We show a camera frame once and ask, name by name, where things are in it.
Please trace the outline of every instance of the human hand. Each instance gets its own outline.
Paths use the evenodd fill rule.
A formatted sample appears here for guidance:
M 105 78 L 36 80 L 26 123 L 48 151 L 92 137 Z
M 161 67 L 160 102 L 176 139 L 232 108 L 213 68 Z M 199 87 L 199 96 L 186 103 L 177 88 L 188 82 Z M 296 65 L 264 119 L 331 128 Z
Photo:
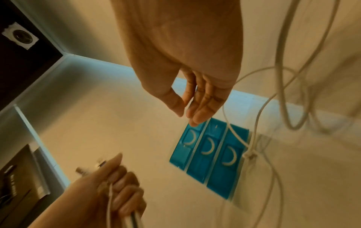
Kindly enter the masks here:
M 120 166 L 122 154 L 107 161 L 94 173 L 75 181 L 30 228 L 101 228 L 106 227 L 108 190 L 104 182 L 113 183 L 112 228 L 121 227 L 121 217 L 132 211 L 143 214 L 146 202 L 137 177 Z
M 111 0 L 130 63 L 143 88 L 191 126 L 227 100 L 240 72 L 243 31 L 239 0 Z M 182 70 L 181 98 L 172 84 Z

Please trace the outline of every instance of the blue package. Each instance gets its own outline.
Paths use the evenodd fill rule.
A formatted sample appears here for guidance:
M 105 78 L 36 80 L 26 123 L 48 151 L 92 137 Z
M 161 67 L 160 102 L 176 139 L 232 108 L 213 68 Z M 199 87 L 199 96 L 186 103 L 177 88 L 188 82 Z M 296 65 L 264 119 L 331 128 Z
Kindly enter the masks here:
M 184 170 L 204 125 L 205 123 L 202 123 L 197 127 L 191 127 L 189 124 L 187 125 L 169 160 L 170 163 L 179 167 L 181 170 Z
M 187 174 L 201 183 L 204 183 L 209 172 L 226 126 L 225 122 L 212 118 L 194 153 Z
M 244 141 L 247 141 L 249 130 L 234 125 L 232 127 Z M 233 189 L 243 150 L 244 145 L 228 130 L 207 184 L 208 188 L 225 199 L 229 198 Z

